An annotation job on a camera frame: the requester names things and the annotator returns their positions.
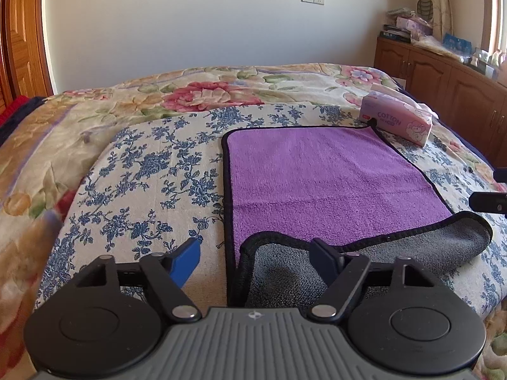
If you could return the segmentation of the purple and grey microfibre towel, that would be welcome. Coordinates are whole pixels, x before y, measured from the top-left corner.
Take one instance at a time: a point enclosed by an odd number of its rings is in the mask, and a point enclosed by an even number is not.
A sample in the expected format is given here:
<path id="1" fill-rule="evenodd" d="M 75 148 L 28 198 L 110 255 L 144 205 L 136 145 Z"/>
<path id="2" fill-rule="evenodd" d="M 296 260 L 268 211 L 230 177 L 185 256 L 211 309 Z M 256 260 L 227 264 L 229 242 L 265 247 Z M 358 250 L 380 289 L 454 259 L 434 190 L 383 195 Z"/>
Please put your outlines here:
<path id="1" fill-rule="evenodd" d="M 227 300 L 246 297 L 247 239 L 261 231 L 302 248 L 321 238 L 372 259 L 412 255 L 441 276 L 480 255 L 492 229 L 453 213 L 419 168 L 377 130 L 238 129 L 222 138 Z"/>

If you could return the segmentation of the wooden sideboard cabinet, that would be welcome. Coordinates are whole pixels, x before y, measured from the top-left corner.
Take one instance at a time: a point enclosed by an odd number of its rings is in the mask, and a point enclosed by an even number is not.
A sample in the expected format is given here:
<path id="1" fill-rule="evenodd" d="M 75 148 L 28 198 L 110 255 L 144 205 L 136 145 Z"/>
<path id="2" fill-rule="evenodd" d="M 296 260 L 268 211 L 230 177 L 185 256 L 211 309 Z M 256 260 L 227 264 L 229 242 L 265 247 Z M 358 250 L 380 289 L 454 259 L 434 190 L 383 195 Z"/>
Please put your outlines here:
<path id="1" fill-rule="evenodd" d="M 378 37 L 374 67 L 406 82 L 406 91 L 472 144 L 496 168 L 506 166 L 506 87 L 451 58 Z"/>

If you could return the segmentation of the blue floral white cloth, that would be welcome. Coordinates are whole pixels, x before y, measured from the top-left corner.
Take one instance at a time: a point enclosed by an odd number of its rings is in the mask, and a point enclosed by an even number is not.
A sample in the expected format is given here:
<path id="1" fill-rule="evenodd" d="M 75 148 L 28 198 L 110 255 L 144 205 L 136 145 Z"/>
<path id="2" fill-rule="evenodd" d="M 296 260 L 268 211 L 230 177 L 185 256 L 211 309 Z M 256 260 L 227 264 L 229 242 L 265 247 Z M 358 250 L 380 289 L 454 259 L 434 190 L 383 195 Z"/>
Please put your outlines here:
<path id="1" fill-rule="evenodd" d="M 121 130 L 82 179 L 36 307 L 98 255 L 129 263 L 171 251 L 188 237 L 201 240 L 202 257 L 186 292 L 203 311 L 226 305 L 222 136 L 239 128 L 364 126 L 357 115 L 354 105 L 282 103 L 191 112 Z M 384 136 L 431 180 L 453 213 L 469 209 L 473 191 L 503 188 L 479 155 L 439 124 L 423 149 Z M 482 215 L 494 232 L 491 244 L 444 282 L 485 316 L 506 296 L 506 218 Z"/>

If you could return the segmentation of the blue packet on cabinet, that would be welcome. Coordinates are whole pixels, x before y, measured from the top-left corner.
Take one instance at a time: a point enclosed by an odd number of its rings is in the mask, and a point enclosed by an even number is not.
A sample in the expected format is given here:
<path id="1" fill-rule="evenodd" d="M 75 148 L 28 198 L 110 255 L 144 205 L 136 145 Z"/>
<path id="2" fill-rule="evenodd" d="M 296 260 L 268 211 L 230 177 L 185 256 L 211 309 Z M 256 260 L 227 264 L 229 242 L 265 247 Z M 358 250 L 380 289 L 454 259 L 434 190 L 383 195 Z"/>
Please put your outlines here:
<path id="1" fill-rule="evenodd" d="M 446 33 L 443 37 L 443 45 L 450 51 L 459 56 L 470 57 L 473 54 L 472 42 L 455 37 Z"/>

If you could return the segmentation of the pink cotton tissue pack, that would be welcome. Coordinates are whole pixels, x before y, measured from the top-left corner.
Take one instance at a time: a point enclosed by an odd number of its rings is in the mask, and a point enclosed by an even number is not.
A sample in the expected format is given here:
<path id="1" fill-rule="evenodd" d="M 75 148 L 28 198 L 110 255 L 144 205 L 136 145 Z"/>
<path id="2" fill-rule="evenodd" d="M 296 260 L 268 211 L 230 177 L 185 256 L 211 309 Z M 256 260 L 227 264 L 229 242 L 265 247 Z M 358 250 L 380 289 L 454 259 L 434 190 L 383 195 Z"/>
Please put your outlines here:
<path id="1" fill-rule="evenodd" d="M 432 114 L 399 95 L 371 91 L 362 98 L 359 119 L 378 130 L 424 147 L 433 126 Z"/>

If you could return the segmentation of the pink box on cabinet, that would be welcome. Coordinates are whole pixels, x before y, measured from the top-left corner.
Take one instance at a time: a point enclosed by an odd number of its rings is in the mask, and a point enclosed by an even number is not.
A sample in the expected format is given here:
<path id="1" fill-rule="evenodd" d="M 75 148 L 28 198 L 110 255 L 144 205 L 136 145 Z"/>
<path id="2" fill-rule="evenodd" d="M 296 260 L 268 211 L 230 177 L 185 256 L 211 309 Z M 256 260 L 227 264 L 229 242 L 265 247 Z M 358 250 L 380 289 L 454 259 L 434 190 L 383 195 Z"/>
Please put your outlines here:
<path id="1" fill-rule="evenodd" d="M 418 16 L 398 16 L 396 18 L 396 27 L 399 29 L 406 29 L 411 35 L 411 40 L 416 41 L 433 34 L 432 26 Z"/>

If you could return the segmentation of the dark books stack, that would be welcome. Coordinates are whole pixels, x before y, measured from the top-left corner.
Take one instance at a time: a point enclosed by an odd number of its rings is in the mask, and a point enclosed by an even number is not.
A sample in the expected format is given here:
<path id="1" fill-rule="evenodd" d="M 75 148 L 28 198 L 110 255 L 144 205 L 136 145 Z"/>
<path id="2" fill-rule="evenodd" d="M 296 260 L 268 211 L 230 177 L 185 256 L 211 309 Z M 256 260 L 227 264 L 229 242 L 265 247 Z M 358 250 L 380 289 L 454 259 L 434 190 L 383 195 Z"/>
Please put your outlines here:
<path id="1" fill-rule="evenodd" d="M 393 25 L 383 24 L 379 36 L 384 39 L 394 40 L 406 44 L 411 43 L 411 32 L 404 28 L 397 28 Z"/>

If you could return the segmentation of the dark green woven fan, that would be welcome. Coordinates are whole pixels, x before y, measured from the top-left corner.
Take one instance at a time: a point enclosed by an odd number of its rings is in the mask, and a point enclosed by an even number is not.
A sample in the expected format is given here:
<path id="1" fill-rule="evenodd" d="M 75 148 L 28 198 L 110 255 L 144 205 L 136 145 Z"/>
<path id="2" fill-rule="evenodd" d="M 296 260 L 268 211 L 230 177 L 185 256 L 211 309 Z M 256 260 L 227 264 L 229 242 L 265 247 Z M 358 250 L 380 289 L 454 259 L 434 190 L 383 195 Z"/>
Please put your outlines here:
<path id="1" fill-rule="evenodd" d="M 433 18 L 433 2 L 432 0 L 419 0 L 417 2 L 417 15 L 424 19 L 426 22 L 430 22 Z"/>

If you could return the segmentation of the red and navy blanket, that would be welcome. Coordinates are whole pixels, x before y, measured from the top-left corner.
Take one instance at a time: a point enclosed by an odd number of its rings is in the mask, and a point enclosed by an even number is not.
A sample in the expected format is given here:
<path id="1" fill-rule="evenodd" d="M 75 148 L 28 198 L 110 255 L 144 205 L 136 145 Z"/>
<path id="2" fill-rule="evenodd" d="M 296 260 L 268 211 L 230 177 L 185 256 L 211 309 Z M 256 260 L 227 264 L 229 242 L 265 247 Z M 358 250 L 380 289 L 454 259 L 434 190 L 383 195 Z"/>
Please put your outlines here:
<path id="1" fill-rule="evenodd" d="M 45 100 L 46 98 L 41 96 L 28 98 L 21 95 L 10 103 L 1 114 L 0 145 L 3 145 L 23 119 L 43 105 Z"/>

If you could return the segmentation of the wooden door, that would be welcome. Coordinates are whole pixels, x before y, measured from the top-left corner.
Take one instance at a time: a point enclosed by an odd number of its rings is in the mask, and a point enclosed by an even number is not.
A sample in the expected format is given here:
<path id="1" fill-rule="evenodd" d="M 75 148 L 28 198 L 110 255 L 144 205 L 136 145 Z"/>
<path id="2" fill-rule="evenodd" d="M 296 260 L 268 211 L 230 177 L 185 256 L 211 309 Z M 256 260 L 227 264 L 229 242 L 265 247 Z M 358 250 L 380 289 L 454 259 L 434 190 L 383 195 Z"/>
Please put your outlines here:
<path id="1" fill-rule="evenodd" d="M 1 111 L 19 96 L 52 94 L 42 0 L 1 0 Z"/>

